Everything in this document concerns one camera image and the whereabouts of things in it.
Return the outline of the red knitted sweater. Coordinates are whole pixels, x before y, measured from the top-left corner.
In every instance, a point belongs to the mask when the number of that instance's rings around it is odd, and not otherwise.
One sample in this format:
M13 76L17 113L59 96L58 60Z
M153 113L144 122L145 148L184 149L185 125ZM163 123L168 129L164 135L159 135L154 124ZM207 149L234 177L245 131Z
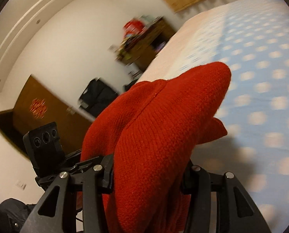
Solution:
M81 160L113 155L113 192L103 195L110 232L180 232L190 197L180 191L196 145L227 135L215 118L231 81L213 62L180 76L139 82L92 123Z

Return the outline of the brown wooden door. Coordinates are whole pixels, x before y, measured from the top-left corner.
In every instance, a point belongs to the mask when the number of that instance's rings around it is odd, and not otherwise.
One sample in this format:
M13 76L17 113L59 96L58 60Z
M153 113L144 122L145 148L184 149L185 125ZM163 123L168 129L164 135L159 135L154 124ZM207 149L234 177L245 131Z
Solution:
M30 130L56 122L62 150L67 155L82 148L92 121L52 94L33 75L26 81L15 106L0 111L1 135L25 158L23 136Z

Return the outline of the black bag on chair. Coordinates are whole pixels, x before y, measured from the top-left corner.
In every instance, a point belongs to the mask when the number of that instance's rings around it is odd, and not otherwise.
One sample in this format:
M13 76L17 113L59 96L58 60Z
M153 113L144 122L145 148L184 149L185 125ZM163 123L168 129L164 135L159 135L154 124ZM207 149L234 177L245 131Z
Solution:
M79 97L80 108L97 118L118 96L103 80L95 78Z

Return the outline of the red item on shelf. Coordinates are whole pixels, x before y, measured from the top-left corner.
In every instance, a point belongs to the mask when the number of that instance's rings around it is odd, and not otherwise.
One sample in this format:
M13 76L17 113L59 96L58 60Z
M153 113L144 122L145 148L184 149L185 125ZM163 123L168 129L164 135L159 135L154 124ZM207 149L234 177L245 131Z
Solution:
M142 21L133 18L131 21L127 22L123 29L124 29L124 37L130 37L133 35L137 35L139 33L141 33L144 30L144 23L142 23Z

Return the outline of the blue polka dot bedspread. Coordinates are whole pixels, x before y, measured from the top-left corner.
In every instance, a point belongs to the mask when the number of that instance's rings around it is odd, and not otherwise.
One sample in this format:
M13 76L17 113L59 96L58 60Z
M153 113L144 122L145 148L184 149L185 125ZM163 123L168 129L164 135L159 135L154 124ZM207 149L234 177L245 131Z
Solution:
M210 62L231 70L216 117L226 137L197 146L205 170L231 171L272 232L289 225L289 7L284 0L239 0L186 21L141 76L171 79Z

